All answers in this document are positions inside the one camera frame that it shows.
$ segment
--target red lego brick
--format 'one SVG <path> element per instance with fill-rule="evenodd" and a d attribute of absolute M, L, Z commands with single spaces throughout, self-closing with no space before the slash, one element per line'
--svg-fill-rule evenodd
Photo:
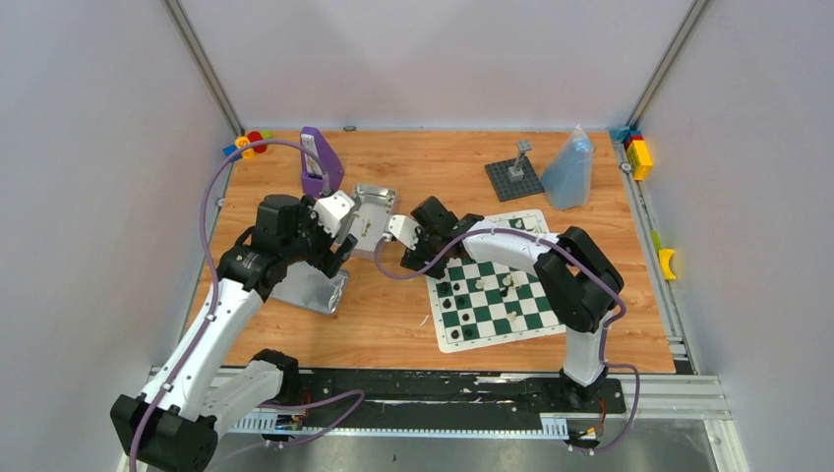
<path fill-rule="evenodd" d="M 250 143 L 254 143 L 255 141 L 262 140 L 264 135 L 260 131 L 250 131 L 246 137 L 249 138 Z M 255 150 L 255 154 L 261 154 L 267 151 L 267 145 L 255 146 L 253 149 Z"/>

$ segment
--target blue plastic bag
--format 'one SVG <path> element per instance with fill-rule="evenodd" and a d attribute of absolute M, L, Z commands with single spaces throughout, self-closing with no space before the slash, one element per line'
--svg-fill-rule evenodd
<path fill-rule="evenodd" d="M 593 157 L 594 146 L 590 138 L 577 126 L 542 174 L 542 186 L 552 206 L 568 209 L 588 203 Z"/>

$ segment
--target purple stapler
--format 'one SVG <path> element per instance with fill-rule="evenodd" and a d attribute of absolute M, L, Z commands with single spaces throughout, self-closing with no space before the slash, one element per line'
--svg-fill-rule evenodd
<path fill-rule="evenodd" d="M 316 153 L 330 177 L 330 189 L 338 190 L 344 178 L 344 167 L 322 132 L 312 126 L 305 126 L 301 129 L 301 146 Z M 322 169 L 312 157 L 301 152 L 301 189 L 306 195 L 318 197 L 322 185 Z"/>

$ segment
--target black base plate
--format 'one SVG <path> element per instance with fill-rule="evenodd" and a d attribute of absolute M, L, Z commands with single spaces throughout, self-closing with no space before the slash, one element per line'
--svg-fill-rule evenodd
<path fill-rule="evenodd" d="M 506 202 L 508 200 L 520 199 L 530 195 L 542 194 L 545 189 L 539 181 L 539 176 L 533 169 L 533 164 L 525 155 L 519 163 L 521 170 L 524 171 L 524 177 L 518 182 L 510 182 L 506 170 L 515 163 L 515 159 L 502 160 L 501 162 L 493 162 L 487 164 L 487 175 L 490 176 L 490 182 L 493 183 L 493 188 L 498 195 L 499 202 Z"/>
<path fill-rule="evenodd" d="M 301 386 L 312 393 L 313 401 L 354 388 L 365 390 L 365 401 L 341 424 L 345 428 L 540 430 L 540 413 L 600 413 L 598 401 L 571 407 L 564 396 L 564 378 L 531 374 L 500 383 L 484 381 L 500 376 L 497 372 L 316 369 L 302 371 Z M 600 396 L 608 413 L 626 412 L 620 381 L 604 380 Z M 454 403 L 382 404 L 368 400 Z M 346 398 L 332 407 L 316 408 L 304 424 L 327 426 L 351 404 Z"/>

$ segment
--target gray lego baseplate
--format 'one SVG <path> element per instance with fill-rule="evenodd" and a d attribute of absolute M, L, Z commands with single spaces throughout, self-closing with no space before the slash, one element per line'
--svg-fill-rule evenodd
<path fill-rule="evenodd" d="M 519 162 L 519 167 L 524 171 L 524 178 L 518 182 L 510 182 L 507 169 L 514 163 L 515 159 L 507 159 L 485 166 L 487 175 L 490 176 L 490 181 L 493 183 L 496 195 L 498 195 L 498 200 L 500 202 L 506 202 L 508 200 L 544 193 L 545 189 L 539 181 L 539 176 L 536 175 L 536 171 L 533 170 L 533 165 L 526 155 Z"/>

